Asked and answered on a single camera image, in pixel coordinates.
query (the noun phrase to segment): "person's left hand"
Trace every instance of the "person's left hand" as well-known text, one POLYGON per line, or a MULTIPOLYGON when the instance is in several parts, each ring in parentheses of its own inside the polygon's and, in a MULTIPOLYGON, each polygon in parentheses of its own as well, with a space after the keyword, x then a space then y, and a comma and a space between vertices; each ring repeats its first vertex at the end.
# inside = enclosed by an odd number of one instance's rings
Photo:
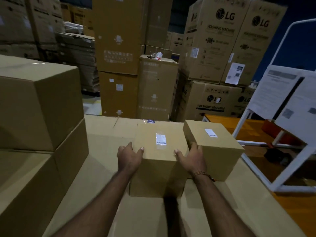
POLYGON ((144 147, 141 147, 137 153, 135 153, 132 149, 132 142, 128 143, 126 147, 120 146, 116 154, 118 158, 118 171, 127 171, 127 173, 132 176, 140 166, 143 153, 144 147))

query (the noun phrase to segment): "hand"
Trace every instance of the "hand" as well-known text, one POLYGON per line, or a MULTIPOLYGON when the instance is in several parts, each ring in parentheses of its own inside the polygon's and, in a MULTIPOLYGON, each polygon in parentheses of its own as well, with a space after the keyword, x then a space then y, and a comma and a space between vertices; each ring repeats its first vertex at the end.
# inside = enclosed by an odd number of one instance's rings
POLYGON ((132 149, 132 142, 128 145, 120 146, 118 148, 118 153, 116 154, 118 158, 118 171, 127 171, 128 175, 132 176, 143 159, 144 147, 141 147, 137 153, 132 149))
POLYGON ((190 175, 198 171, 206 172, 206 163, 203 157, 202 146, 198 146, 195 142, 191 142, 191 150, 187 157, 184 157, 178 149, 174 151, 177 161, 188 171, 190 175))

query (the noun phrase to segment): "forearm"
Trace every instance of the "forearm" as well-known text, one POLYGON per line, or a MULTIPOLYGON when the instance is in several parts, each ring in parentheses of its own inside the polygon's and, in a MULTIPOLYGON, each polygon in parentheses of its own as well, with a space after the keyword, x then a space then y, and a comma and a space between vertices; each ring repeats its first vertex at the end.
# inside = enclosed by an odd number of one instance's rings
POLYGON ((126 171, 117 172, 105 188, 53 237, 105 237, 130 180, 126 171))
POLYGON ((212 236, 255 237, 206 175, 196 176, 194 183, 201 195, 212 236))

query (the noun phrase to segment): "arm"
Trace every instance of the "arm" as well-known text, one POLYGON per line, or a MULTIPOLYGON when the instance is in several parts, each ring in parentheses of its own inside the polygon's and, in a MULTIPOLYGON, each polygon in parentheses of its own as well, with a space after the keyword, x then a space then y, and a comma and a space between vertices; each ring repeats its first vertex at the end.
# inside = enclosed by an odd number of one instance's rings
POLYGON ((192 143, 187 157, 184 157, 179 150, 175 150, 175 154, 180 164, 192 176, 200 193, 212 236, 255 237, 255 234, 231 208, 213 181, 207 175, 195 175, 199 171, 207 172, 202 148, 198 147, 196 143, 192 143))
POLYGON ((95 199, 52 237, 107 236, 127 184, 141 163, 143 152, 142 147, 135 153, 131 142, 126 147, 120 146, 117 153, 118 172, 95 199))

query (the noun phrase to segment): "person's right hand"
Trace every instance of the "person's right hand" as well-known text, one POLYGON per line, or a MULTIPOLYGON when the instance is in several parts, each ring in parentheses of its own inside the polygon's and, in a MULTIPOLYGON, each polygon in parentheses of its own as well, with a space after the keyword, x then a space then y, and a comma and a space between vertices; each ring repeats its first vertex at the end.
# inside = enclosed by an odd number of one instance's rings
POLYGON ((194 173, 198 171, 207 172, 202 146, 198 146, 195 142, 191 142, 191 150, 187 157, 184 157, 178 149, 175 150, 174 153, 177 161, 190 175, 193 176, 194 173))

